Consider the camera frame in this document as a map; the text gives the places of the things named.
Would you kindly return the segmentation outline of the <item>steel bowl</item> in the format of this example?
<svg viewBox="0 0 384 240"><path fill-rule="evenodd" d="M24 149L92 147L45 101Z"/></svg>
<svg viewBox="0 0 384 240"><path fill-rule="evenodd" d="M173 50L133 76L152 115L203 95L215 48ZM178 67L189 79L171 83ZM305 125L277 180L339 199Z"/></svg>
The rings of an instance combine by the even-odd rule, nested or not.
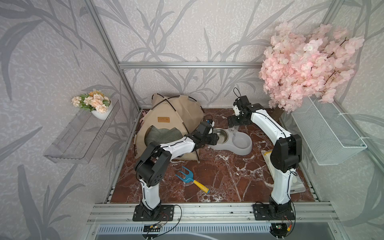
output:
<svg viewBox="0 0 384 240"><path fill-rule="evenodd" d="M217 134L218 136L218 142L217 145L221 145L227 142L229 138L229 134L225 129L215 128L213 131L214 134Z"/></svg>

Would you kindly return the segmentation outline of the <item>beige pet tent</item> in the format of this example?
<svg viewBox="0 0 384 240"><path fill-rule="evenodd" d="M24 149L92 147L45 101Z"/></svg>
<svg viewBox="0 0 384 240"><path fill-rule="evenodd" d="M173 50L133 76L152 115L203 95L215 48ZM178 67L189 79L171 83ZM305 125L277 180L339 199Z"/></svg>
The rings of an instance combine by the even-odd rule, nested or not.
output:
<svg viewBox="0 0 384 240"><path fill-rule="evenodd" d="M185 95L167 97L154 94L152 105L153 107L142 118L140 129L135 135L136 159L147 147L145 134L151 126L158 129L177 128L185 136L198 127L205 115L201 104Z"/></svg>

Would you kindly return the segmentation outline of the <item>grey double pet bowl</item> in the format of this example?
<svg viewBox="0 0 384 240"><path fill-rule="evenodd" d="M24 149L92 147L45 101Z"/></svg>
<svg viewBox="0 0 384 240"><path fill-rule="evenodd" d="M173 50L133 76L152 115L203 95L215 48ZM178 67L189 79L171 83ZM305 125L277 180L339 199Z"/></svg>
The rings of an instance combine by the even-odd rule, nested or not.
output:
<svg viewBox="0 0 384 240"><path fill-rule="evenodd" d="M248 155L252 151L253 142L248 134L238 131L234 136L228 129L225 130L229 134L227 142L221 145L209 145L210 148L217 151L230 151L240 156Z"/></svg>

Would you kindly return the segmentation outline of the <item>green checked cushion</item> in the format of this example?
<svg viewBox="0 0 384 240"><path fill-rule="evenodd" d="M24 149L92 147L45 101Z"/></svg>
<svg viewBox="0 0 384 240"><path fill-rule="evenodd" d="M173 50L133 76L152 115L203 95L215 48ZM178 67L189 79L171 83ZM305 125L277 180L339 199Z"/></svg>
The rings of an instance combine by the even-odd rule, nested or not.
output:
<svg viewBox="0 0 384 240"><path fill-rule="evenodd" d="M184 135L177 129L158 129L155 126L148 128L145 134L145 145L152 142L167 144L181 139Z"/></svg>

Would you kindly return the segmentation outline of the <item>clear plastic bottle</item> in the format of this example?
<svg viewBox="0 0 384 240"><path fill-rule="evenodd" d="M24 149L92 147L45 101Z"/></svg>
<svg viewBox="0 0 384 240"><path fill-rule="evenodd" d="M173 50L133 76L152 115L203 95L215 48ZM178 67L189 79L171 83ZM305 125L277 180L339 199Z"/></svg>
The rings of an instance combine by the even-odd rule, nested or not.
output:
<svg viewBox="0 0 384 240"><path fill-rule="evenodd" d="M239 126L233 126L231 128L228 128L228 131L235 136L238 132L238 129L239 129Z"/></svg>

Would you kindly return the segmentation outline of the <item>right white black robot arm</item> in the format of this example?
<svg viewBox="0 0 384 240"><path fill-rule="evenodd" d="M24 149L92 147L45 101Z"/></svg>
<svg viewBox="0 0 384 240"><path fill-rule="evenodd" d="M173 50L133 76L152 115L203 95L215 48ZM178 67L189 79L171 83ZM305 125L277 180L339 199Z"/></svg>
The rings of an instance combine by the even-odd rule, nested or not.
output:
<svg viewBox="0 0 384 240"><path fill-rule="evenodd" d="M280 126L260 104L251 104L247 96L237 97L234 115L228 117L229 127L257 125L274 144L270 161L275 168L274 188L269 202L269 214L280 216L291 207L291 185L296 168L302 160L302 138Z"/></svg>

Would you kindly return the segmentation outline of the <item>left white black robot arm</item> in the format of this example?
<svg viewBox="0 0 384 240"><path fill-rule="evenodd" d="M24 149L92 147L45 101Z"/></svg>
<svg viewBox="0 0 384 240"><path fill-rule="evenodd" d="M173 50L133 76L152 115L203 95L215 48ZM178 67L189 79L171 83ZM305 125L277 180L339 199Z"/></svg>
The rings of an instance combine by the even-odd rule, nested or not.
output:
<svg viewBox="0 0 384 240"><path fill-rule="evenodd" d="M136 162L135 171L142 186L140 206L153 216L161 206L159 184L164 178L171 160L192 153L206 145L216 145L219 137L214 133L215 122L205 120L190 134L171 143L150 143Z"/></svg>

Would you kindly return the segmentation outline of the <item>blue yellow garden fork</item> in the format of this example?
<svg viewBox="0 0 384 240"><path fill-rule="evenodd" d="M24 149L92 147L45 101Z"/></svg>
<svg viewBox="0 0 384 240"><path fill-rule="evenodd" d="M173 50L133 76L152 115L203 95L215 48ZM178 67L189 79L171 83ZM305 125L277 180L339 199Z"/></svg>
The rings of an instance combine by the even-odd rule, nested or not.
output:
<svg viewBox="0 0 384 240"><path fill-rule="evenodd" d="M183 177L179 176L178 174L175 174L175 176L178 177L180 180L182 180L184 183L193 183L206 194L210 192L210 190L206 186L204 186L203 184L201 184L200 182L194 179L194 174L191 170L189 170L186 167L183 167L183 169L186 170L188 173L186 174L183 171L179 171L179 173L181 173Z"/></svg>

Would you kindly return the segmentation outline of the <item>pink blossom tree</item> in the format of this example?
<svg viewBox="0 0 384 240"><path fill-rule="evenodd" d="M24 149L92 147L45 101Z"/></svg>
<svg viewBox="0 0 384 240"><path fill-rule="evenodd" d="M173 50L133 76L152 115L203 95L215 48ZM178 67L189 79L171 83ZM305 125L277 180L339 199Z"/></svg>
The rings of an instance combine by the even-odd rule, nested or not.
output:
<svg viewBox="0 0 384 240"><path fill-rule="evenodd" d="M302 106L304 98L315 96L321 103L332 103L337 88L355 74L352 58L363 47L362 36L349 37L346 29L320 25L304 36L292 23L279 24L271 45L264 51L259 77L270 96L271 117L278 121L283 113Z"/></svg>

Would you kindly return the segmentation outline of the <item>bagged white gloves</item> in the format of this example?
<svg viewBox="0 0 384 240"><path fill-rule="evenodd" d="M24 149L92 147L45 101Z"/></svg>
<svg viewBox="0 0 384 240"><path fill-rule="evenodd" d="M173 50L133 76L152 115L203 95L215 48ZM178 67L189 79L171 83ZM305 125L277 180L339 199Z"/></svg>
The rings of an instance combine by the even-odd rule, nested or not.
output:
<svg viewBox="0 0 384 240"><path fill-rule="evenodd" d="M272 151L261 151L261 153L262 153L263 158L264 158L264 160L268 166L269 172L270 172L273 180L275 180L275 168L273 167L271 159L270 159ZM299 175L297 175L297 176L291 175L291 178L292 178L292 186L290 189L291 194L298 194L298 193L303 193L306 191L305 185L304 185L304 183L301 180Z"/></svg>

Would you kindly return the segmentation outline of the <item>small potted flowers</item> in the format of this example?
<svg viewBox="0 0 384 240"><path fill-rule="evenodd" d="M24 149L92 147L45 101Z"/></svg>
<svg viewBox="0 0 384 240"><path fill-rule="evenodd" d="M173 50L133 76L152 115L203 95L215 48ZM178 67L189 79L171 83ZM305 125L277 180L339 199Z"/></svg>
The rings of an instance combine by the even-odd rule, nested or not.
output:
<svg viewBox="0 0 384 240"><path fill-rule="evenodd" d="M99 120L106 120L113 109L112 100L96 89L73 97L71 103L76 108L91 112Z"/></svg>

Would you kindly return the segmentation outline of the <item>clear acrylic shelf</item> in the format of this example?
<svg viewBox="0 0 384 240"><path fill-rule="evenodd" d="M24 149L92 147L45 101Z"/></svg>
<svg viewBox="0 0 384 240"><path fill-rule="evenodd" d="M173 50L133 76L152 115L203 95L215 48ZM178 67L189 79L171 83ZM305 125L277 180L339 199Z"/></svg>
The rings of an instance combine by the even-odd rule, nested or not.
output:
<svg viewBox="0 0 384 240"><path fill-rule="evenodd" d="M112 110L105 120L80 110L43 156L54 163L88 164L120 108L119 100L113 99Z"/></svg>

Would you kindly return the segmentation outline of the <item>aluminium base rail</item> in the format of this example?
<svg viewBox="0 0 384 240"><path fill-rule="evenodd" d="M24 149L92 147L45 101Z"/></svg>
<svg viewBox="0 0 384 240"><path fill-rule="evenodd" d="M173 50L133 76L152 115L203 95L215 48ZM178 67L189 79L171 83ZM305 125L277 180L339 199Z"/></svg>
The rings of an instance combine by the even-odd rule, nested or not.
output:
<svg viewBox="0 0 384 240"><path fill-rule="evenodd" d="M255 223L252 203L178 203L174 220L181 223ZM296 202L297 223L340 221L330 202ZM133 224L136 204L95 204L87 224Z"/></svg>

